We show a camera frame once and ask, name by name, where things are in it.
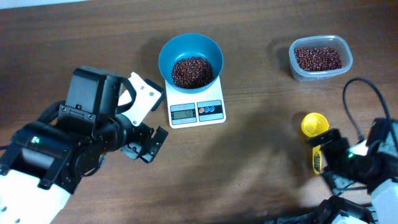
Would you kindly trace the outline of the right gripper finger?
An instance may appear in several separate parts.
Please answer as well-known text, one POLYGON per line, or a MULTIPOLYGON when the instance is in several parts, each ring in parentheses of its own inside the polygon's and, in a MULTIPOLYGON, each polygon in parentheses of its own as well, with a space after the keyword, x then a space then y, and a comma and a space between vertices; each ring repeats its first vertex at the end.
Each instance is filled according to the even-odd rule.
POLYGON ((338 129, 332 128, 324 133, 321 133, 317 136, 310 137, 307 140, 307 144, 309 146, 322 146, 322 147, 329 147, 334 143, 337 143, 341 139, 341 134, 338 129))
POLYGON ((321 177, 333 195, 339 196, 347 191, 366 190, 365 186, 355 187, 357 182, 342 177, 331 170, 322 172, 321 177))

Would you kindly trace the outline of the yellow measuring scoop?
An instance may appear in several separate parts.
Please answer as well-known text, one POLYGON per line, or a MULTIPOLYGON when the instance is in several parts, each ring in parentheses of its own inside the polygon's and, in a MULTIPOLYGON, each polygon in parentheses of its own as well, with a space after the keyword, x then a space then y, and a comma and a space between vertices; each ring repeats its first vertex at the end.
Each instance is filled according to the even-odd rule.
MULTIPOLYGON (((301 130, 309 138, 316 137, 329 129, 328 120, 320 113, 309 113, 301 122, 301 130)), ((320 145, 312 148, 312 167, 316 175, 322 170, 322 152, 320 145)))

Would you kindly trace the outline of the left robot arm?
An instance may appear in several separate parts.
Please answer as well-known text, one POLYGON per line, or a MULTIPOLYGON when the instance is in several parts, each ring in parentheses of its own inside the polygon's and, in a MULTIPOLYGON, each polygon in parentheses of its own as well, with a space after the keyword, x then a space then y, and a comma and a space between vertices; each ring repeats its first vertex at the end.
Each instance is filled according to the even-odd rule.
POLYGON ((110 152, 152 162, 168 133, 144 118, 163 99, 136 73, 75 69, 66 99, 18 130, 1 156, 1 222, 50 223, 110 152))

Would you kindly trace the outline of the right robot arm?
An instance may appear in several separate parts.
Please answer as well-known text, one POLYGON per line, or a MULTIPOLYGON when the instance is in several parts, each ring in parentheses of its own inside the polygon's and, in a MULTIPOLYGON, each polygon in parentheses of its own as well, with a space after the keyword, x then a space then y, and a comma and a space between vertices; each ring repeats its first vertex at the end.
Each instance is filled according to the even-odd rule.
POLYGON ((376 118, 369 136, 350 146, 337 129, 308 140, 320 146, 327 165, 322 177, 332 192, 312 212, 271 223, 397 223, 397 120, 376 118), (371 196, 370 206, 341 197, 355 183, 371 196))

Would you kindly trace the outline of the white digital kitchen scale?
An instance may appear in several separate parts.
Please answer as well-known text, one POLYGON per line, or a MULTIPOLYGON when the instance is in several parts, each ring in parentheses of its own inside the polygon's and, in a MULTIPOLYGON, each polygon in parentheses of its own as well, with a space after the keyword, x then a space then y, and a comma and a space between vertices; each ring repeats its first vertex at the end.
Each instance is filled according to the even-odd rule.
POLYGON ((169 125, 173 129, 191 128, 226 121, 220 78, 201 93, 181 93, 166 83, 169 125))

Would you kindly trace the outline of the red beans in bowl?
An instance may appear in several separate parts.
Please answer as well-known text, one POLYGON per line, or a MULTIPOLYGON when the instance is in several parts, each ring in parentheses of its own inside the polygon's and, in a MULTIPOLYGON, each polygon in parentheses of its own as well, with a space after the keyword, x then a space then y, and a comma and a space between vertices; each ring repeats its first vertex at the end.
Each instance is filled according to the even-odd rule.
POLYGON ((172 78, 180 88, 201 88, 213 81, 213 68, 202 57, 183 58, 174 63, 172 78))

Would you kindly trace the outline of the blue plastic bowl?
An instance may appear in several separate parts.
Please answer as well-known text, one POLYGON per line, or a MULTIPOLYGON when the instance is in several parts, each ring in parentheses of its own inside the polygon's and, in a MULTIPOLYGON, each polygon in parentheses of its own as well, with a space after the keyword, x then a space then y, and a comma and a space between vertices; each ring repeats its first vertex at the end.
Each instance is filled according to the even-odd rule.
POLYGON ((169 40, 159 54, 159 70, 174 89, 182 93, 201 93, 208 89, 221 74, 224 58, 220 47, 212 39, 201 34, 182 34, 169 40), (178 87, 172 78, 174 63, 183 58, 202 57, 207 59, 213 68, 213 81, 196 89, 178 87))

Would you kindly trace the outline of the clear plastic bean container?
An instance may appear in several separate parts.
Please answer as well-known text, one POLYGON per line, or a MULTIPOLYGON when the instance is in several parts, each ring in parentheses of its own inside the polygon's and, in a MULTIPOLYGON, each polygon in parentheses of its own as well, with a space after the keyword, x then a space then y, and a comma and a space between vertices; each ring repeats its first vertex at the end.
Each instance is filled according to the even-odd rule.
POLYGON ((299 82, 326 80, 346 73, 353 65, 353 56, 346 41, 337 35, 318 35, 295 40, 289 48, 290 71, 299 82), (294 50, 299 48, 314 49, 333 47, 342 62, 342 68, 326 71, 309 72, 298 65, 294 50))

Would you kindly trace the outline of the red beans in container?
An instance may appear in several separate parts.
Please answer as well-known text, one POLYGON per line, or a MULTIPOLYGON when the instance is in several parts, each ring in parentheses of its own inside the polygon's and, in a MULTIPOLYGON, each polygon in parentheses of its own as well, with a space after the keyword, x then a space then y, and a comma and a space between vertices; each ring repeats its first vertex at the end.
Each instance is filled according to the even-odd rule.
POLYGON ((337 50, 333 47, 298 48, 294 50, 298 66, 308 72, 336 70, 343 67, 337 50))

